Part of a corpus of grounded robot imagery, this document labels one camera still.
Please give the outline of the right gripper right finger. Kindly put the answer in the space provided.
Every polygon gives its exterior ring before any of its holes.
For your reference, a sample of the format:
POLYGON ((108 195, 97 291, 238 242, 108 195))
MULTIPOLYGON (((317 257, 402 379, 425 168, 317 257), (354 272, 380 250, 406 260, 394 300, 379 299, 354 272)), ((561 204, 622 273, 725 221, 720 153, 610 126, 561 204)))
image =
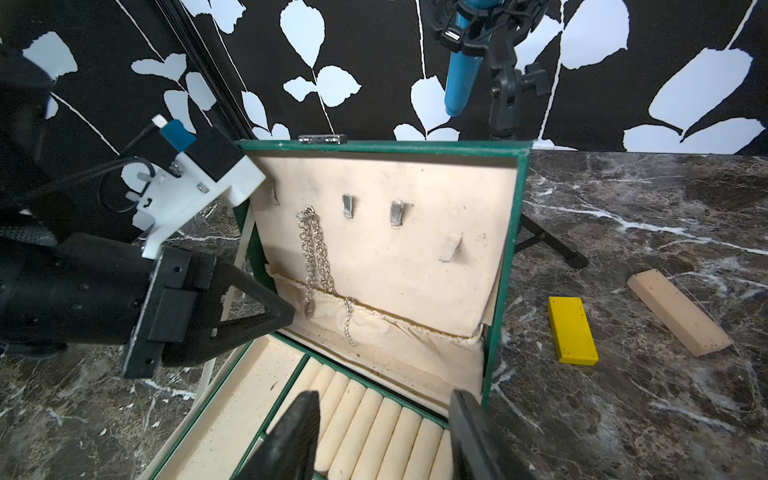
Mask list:
POLYGON ((448 420, 453 479, 534 479, 469 391, 452 392, 448 420))

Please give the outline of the green jewelry box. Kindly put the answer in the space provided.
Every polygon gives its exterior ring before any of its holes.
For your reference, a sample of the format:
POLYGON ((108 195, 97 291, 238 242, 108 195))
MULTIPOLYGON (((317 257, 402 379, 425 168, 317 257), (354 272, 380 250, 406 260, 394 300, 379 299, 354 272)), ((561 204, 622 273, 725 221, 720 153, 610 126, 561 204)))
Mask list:
POLYGON ((532 145, 245 141, 238 257, 296 311, 238 347, 144 471, 235 479, 320 399, 316 479, 453 479, 455 389, 485 409, 532 145))

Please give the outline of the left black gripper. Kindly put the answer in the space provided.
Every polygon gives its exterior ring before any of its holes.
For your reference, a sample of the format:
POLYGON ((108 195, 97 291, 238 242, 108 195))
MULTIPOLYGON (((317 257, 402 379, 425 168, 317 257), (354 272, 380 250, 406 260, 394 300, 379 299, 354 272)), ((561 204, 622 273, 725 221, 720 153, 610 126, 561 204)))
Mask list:
POLYGON ((295 308, 232 264, 165 247, 125 345, 122 377, 202 364, 292 324, 295 308))

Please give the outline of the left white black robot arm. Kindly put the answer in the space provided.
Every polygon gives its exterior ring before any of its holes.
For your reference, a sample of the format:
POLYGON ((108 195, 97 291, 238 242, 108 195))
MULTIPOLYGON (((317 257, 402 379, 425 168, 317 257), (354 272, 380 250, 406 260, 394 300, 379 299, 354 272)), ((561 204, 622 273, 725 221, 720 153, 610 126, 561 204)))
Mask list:
POLYGON ((239 267, 168 239, 216 200, 242 204, 264 173, 219 127, 200 134, 154 117, 140 140, 163 137, 176 155, 160 167, 129 143, 114 160, 51 180, 38 167, 50 76, 1 51, 1 350, 45 359, 71 344, 120 345, 121 374, 202 364, 289 326, 295 310, 239 267), (133 212, 142 245, 77 233, 66 191, 138 165, 133 212))

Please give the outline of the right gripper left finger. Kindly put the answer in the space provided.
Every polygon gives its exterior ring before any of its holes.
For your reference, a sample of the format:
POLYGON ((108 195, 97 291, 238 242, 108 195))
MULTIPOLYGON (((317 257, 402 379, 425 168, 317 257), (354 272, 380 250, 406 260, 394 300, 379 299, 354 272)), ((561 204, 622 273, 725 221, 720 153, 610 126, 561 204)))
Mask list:
POLYGON ((235 478, 312 479, 320 429, 320 399, 314 390, 300 393, 271 434, 235 478))

